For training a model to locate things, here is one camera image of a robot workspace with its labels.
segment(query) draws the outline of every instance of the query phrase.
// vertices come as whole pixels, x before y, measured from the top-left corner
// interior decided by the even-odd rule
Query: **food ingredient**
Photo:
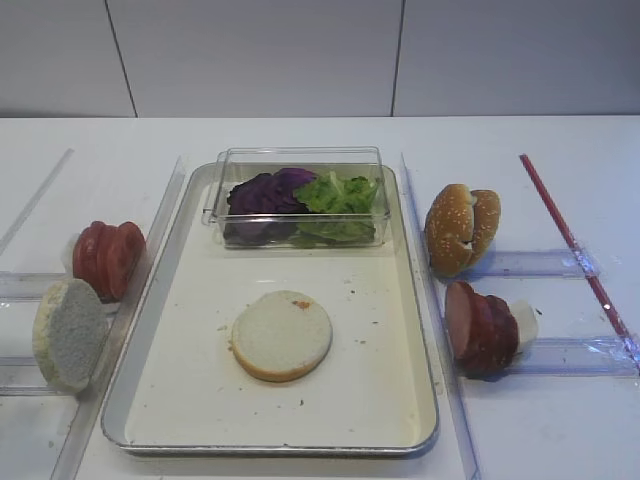
[[[527,302],[509,307],[502,298],[479,295],[462,281],[447,287],[445,320],[456,363],[470,376],[500,373],[538,335]]]
[[[33,354],[54,388],[78,393],[87,387],[107,334],[102,304],[91,286],[69,278],[54,283],[33,323]]]
[[[312,213],[370,214],[378,186],[378,182],[363,176],[341,179],[332,170],[298,188],[294,195]],[[335,242],[367,242],[375,234],[375,227],[369,219],[302,221],[298,228],[305,234]]]
[[[304,168],[282,168],[275,172],[260,173],[247,182],[236,185],[229,196],[229,215],[252,214],[305,214],[307,207],[293,192],[313,181],[316,175]],[[294,222],[264,221],[227,223],[224,238],[239,245],[264,245],[273,240],[284,240],[296,231]]]
[[[287,382],[311,372],[325,358],[333,329],[327,312],[311,297],[279,290],[249,305],[231,332],[231,349],[247,373]]]
[[[119,301],[145,247],[144,235],[133,222],[118,227],[92,222],[73,248],[73,276],[91,285],[104,302]]]
[[[492,190],[447,185],[435,198],[425,222],[431,267],[453,277],[486,253],[500,222],[500,197]]]

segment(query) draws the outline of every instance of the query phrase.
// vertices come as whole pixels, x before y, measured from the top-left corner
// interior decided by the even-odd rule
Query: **green lettuce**
[[[343,180],[332,170],[296,189],[294,196],[312,213],[370,214],[378,187],[362,176]],[[371,220],[299,222],[298,229],[328,243],[368,242],[375,234]]]

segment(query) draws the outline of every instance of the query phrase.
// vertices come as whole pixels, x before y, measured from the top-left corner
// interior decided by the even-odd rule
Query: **purple cabbage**
[[[260,173],[231,190],[227,197],[229,215],[309,213],[293,192],[315,178],[313,172],[304,168],[282,168],[273,175]],[[295,222],[230,222],[224,237],[229,243],[258,246],[273,240],[285,240],[296,228]]]

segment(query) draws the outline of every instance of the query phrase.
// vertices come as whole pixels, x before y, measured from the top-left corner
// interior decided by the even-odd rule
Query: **bottom bun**
[[[329,316],[314,299],[280,290],[264,295],[236,319],[231,349],[251,376],[287,382],[325,358],[332,336]]]

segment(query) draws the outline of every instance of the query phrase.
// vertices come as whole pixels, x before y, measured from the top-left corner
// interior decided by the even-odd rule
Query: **top bun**
[[[500,197],[492,190],[447,185],[435,198],[425,224],[431,267],[453,277],[485,254],[500,221]]]

